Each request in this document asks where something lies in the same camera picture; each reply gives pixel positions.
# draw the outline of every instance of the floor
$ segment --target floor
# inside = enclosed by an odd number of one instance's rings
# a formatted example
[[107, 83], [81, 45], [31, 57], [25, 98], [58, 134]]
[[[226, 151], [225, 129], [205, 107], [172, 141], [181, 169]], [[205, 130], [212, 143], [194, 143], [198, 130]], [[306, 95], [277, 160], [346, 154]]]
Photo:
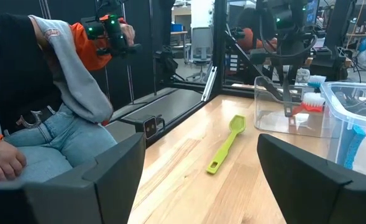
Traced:
[[[183, 59], [175, 59], [179, 64], [179, 67], [176, 71], [179, 76], [186, 79], [188, 76], [198, 73], [201, 68], [196, 65], [185, 65]], [[208, 67], [203, 67], [203, 71], [207, 71]], [[353, 72], [353, 69], [348, 69], [349, 79], [354, 82], [359, 82], [359, 74], [357, 72]], [[366, 82], [366, 72], [360, 72], [362, 82]], [[200, 78], [194, 80], [195, 82], [204, 82]], [[189, 91], [189, 90], [175, 90], [172, 88], [166, 88], [157, 93], [156, 96], [154, 94], [143, 97], [139, 100], [136, 100], [134, 104], [127, 105], [126, 107], [118, 110], [114, 113], [113, 118], [121, 117], [122, 115], [127, 115], [125, 118], [132, 120], [138, 119], [151, 115], [157, 116], [162, 114], [162, 117], [165, 119], [165, 122], [170, 122], [173, 118], [181, 115], [182, 113], [191, 109], [195, 104], [200, 102], [201, 94]], [[135, 111], [131, 114], [128, 114], [130, 111], [133, 111], [137, 108], [140, 108], [144, 105], [145, 102], [155, 101], [150, 105], [147, 105], [138, 111]], [[107, 126], [107, 129], [111, 132], [111, 134], [116, 138], [117, 141], [123, 141], [124, 139], [130, 137], [135, 133], [134, 126], [131, 124], [123, 123], [121, 121], [116, 121]]]

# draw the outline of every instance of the person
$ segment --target person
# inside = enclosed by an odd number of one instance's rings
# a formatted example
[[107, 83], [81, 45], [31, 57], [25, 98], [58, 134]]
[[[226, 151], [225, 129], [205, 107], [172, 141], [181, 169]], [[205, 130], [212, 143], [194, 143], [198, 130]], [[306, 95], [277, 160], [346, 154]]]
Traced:
[[[121, 20], [127, 43], [135, 31]], [[45, 182], [117, 144], [99, 123], [112, 106], [88, 70], [105, 39], [79, 23], [0, 15], [0, 180]]]
[[[242, 13], [238, 17], [237, 27], [240, 27], [245, 32], [245, 38], [237, 40], [238, 45], [242, 48], [242, 50], [248, 51], [254, 48], [253, 45], [253, 37], [254, 30], [258, 30], [258, 16], [256, 15], [256, 10], [253, 8], [246, 8], [242, 11]], [[269, 46], [270, 49], [275, 48], [277, 45], [277, 40], [273, 38], [273, 33], [271, 30], [263, 29], [264, 36], [269, 42], [272, 44], [272, 47], [265, 43], [266, 46]], [[261, 40], [256, 41], [256, 48], [263, 48], [263, 42]]]

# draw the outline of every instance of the gray hoodie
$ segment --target gray hoodie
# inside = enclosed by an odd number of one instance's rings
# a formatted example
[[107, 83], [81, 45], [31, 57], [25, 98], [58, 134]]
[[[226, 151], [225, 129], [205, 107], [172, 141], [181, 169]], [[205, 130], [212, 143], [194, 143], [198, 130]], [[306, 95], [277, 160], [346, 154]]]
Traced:
[[109, 119], [113, 112], [112, 105], [76, 53], [69, 24], [30, 17], [37, 21], [60, 62], [53, 72], [53, 80], [62, 93], [64, 104], [90, 122], [100, 123]]

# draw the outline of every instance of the toothbrush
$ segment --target toothbrush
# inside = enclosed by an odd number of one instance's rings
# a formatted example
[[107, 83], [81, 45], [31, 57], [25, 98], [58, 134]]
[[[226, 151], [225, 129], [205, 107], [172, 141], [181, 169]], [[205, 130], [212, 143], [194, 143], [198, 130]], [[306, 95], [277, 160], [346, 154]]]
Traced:
[[322, 113], [324, 103], [325, 99], [320, 93], [305, 93], [300, 106], [293, 109], [292, 115], [296, 115], [303, 110]]
[[325, 81], [326, 81], [326, 77], [324, 77], [324, 76], [311, 75], [309, 77], [307, 85], [314, 87], [314, 88], [319, 88], [319, 87], [321, 87], [321, 84], [324, 83]]

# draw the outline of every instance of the spatula handle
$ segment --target spatula handle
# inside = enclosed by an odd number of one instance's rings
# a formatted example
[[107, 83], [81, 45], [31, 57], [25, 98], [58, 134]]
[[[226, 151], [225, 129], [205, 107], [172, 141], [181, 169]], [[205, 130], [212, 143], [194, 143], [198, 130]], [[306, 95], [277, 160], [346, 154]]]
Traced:
[[208, 168], [206, 169], [207, 172], [210, 174], [215, 174], [225, 158], [228, 155], [228, 151], [234, 142], [235, 137], [237, 136], [237, 133], [232, 132], [230, 136], [228, 136], [227, 140], [224, 142], [224, 144], [217, 150], [216, 155], [214, 156], [212, 162], [208, 165]]

